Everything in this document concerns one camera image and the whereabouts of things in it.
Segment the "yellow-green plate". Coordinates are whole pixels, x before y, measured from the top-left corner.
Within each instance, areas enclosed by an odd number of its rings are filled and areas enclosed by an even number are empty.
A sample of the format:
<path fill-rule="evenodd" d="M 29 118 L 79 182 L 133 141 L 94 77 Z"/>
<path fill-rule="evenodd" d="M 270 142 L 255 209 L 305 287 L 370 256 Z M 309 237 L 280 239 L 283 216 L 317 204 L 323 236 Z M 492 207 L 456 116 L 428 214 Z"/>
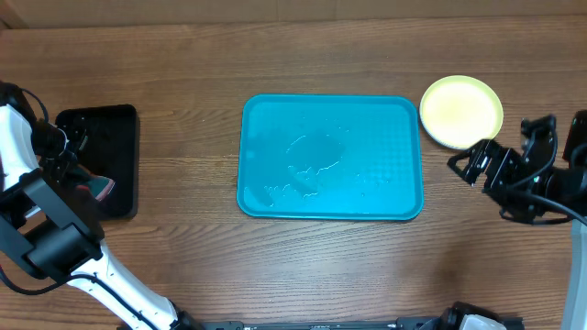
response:
<path fill-rule="evenodd" d="M 451 75 L 433 82 L 419 106 L 422 125 L 437 143 L 468 149 L 501 130 L 504 109 L 497 93 L 485 82 Z"/>

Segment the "pink and green sponge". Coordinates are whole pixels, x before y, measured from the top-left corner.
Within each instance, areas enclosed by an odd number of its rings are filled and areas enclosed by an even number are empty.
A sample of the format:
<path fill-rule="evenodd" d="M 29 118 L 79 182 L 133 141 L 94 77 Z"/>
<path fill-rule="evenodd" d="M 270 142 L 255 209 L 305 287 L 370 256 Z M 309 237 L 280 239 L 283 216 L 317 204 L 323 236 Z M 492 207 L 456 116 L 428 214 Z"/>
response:
<path fill-rule="evenodd" d="M 98 202 L 102 202 L 116 186 L 113 179 L 94 174 L 83 166 L 78 166 L 72 173 L 77 180 L 76 188 L 89 192 Z"/>

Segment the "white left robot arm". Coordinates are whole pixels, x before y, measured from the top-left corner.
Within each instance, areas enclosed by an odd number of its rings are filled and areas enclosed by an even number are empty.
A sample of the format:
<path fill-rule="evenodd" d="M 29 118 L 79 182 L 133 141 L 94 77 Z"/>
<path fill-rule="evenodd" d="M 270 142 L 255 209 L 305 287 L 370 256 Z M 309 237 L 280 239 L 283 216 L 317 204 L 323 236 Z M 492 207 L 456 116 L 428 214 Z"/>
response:
<path fill-rule="evenodd" d="M 1 249 L 31 277 L 93 296 L 130 329 L 199 323 L 138 280 L 102 223 L 138 208 L 139 119 L 129 104 L 50 119 L 31 91 L 1 86 Z"/>

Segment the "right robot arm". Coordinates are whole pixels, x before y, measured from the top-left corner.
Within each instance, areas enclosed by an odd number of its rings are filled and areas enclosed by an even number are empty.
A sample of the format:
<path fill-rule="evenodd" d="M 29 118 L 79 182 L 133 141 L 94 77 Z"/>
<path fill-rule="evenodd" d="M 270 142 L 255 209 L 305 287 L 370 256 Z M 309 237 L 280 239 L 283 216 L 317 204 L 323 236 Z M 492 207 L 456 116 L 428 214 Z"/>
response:
<path fill-rule="evenodd" d="M 530 226 L 572 224 L 572 265 L 561 327 L 586 327 L 586 112 L 573 117 L 564 146 L 566 168 L 554 162 L 559 150 L 556 117 L 523 119 L 522 153 L 482 139 L 449 158 L 448 167 L 469 185 L 480 175 L 482 193 L 500 206 L 504 220 Z"/>

